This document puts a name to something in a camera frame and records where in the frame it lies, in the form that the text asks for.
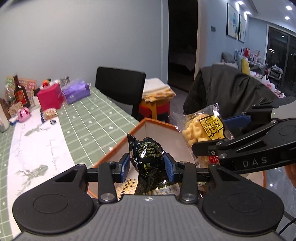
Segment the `chair back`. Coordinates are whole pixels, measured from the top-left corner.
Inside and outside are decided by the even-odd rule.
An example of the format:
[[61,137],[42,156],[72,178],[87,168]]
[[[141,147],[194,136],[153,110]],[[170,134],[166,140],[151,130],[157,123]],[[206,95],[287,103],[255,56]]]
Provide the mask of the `chair back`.
[[98,67],[95,87],[117,102],[133,105],[131,115],[137,119],[145,78],[143,72]]
[[266,74],[267,66],[268,66],[268,64],[264,64],[264,66],[262,67],[262,69],[261,69],[261,74],[262,75]]

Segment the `snack packet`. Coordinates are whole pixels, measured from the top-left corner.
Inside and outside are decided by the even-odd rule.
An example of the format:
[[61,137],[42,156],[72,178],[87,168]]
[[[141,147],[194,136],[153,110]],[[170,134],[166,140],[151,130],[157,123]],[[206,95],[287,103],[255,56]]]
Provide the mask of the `snack packet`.
[[[179,116],[173,113],[170,119],[175,122],[190,147],[195,142],[234,138],[222,122],[218,103],[190,115]],[[199,156],[197,162],[197,166],[203,168],[207,168],[209,163],[219,163],[217,156]]]
[[168,191],[171,185],[165,171],[164,157],[166,153],[161,145],[152,138],[146,137],[138,141],[133,135],[126,134],[128,138],[130,161],[139,173],[135,195],[143,194],[175,194]]
[[57,113],[57,110],[55,108],[49,108],[47,110],[45,110],[42,114],[42,117],[45,121],[52,119],[54,117],[59,116]]

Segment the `black jacket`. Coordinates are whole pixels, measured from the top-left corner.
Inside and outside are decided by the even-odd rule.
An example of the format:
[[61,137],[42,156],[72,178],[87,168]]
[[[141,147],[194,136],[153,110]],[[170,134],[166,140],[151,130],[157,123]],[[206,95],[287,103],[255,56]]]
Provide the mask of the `black jacket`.
[[256,78],[236,68],[214,64],[200,69],[183,105],[184,114],[192,114],[219,103],[222,118],[240,115],[253,104],[278,97]]

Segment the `brown bottle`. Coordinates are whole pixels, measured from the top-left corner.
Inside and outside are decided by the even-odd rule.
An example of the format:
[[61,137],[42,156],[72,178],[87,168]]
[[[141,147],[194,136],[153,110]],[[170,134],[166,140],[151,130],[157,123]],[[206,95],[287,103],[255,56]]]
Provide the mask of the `brown bottle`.
[[19,82],[19,79],[16,76],[13,77],[15,80],[15,100],[18,103],[19,101],[22,103],[24,107],[30,108],[31,104],[24,86],[22,86]]

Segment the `white wall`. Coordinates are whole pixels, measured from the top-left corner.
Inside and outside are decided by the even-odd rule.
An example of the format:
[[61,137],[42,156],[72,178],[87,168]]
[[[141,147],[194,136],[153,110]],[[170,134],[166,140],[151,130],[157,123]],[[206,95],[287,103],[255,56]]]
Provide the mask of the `white wall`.
[[0,87],[8,75],[83,78],[98,66],[168,78],[168,0],[23,0],[0,8]]
[[[211,66],[216,62],[221,62],[221,53],[228,52],[234,56],[235,50],[241,50],[242,46],[248,46],[248,18],[241,7],[237,8],[247,22],[245,43],[226,35],[227,24],[227,2],[236,8],[234,0],[199,0],[202,10],[199,12],[201,27],[198,25],[198,41],[200,50],[198,52],[198,67]],[[211,26],[216,28],[216,32],[211,32]]]
[[[235,50],[241,50],[242,46],[248,46],[246,42],[242,43],[226,35],[227,25],[227,2],[236,9],[236,1],[233,0],[207,0],[208,13],[208,36],[207,36],[207,57],[206,66],[211,66],[216,62],[221,62],[221,53],[228,52],[234,56]],[[244,18],[244,11],[241,8],[236,9]],[[246,36],[248,35],[248,18],[246,26]],[[216,32],[211,32],[211,26],[216,28]]]
[[260,56],[262,61],[265,62],[264,54],[266,50],[266,34],[267,34],[267,22],[250,18],[249,19],[249,44],[248,48],[252,51],[260,50]]

